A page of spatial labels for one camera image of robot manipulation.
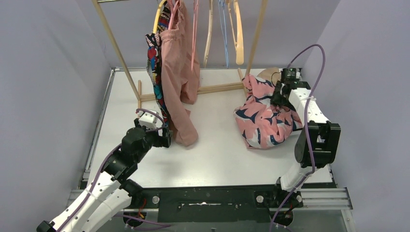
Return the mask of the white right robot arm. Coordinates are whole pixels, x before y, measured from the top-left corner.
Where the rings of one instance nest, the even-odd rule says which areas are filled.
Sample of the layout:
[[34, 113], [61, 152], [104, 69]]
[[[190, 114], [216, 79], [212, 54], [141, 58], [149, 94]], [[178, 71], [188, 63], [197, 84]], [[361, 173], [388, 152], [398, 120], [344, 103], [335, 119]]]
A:
[[285, 206], [291, 200], [290, 191], [299, 189], [318, 169], [334, 162], [341, 128], [332, 123], [320, 110], [299, 68], [285, 68], [276, 83], [271, 103], [294, 109], [302, 122], [302, 131], [296, 141], [296, 163], [279, 178], [281, 188], [272, 192], [272, 200]]

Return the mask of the blue hanger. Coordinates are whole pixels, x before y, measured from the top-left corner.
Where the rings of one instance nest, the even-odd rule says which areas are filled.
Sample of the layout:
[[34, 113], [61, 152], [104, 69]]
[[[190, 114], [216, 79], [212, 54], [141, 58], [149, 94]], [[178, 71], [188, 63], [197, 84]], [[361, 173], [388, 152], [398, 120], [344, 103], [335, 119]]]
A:
[[225, 55], [226, 68], [229, 68], [229, 52], [228, 52], [228, 40], [227, 40], [227, 27], [226, 27], [226, 15], [225, 15], [225, 1], [218, 0], [218, 12], [220, 18], [220, 28], [222, 32], [223, 48]]

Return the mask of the beige shorts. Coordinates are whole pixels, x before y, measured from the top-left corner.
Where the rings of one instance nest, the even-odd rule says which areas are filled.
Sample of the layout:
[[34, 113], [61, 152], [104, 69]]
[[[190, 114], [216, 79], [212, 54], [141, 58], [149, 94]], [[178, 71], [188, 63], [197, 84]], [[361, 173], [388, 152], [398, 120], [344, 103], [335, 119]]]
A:
[[258, 77], [276, 83], [281, 80], [281, 69], [277, 67], [267, 68], [261, 71]]

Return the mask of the pink wire hanger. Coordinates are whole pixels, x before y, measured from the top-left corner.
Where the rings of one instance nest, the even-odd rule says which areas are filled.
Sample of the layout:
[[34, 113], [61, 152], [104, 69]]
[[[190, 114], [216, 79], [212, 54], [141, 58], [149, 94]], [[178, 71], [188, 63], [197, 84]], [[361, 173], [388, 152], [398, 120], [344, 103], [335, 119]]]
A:
[[196, 50], [196, 39], [197, 39], [197, 25], [198, 25], [198, 10], [199, 10], [199, 0], [193, 1], [193, 22], [192, 22], [192, 46], [191, 46], [191, 71], [194, 70], [195, 63], [195, 50]]

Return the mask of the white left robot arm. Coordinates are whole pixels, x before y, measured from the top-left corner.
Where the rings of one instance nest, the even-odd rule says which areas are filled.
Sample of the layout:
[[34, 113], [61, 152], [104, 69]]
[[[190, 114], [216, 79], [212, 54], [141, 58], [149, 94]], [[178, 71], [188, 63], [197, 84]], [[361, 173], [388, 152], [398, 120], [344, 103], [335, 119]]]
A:
[[143, 188], [130, 176], [153, 147], [168, 148], [167, 127], [151, 129], [138, 121], [103, 160], [91, 184], [58, 216], [42, 221], [38, 232], [95, 232], [114, 215], [143, 200]]

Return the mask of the pink shark print shorts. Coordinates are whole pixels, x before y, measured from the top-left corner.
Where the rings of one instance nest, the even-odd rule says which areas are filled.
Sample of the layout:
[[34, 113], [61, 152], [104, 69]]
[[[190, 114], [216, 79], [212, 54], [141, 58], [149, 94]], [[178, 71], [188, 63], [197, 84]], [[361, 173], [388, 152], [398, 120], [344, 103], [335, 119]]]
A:
[[292, 107], [270, 103], [275, 85], [253, 75], [242, 79], [247, 98], [234, 109], [234, 118], [241, 138], [248, 149], [269, 149], [283, 143], [294, 131], [303, 128]]

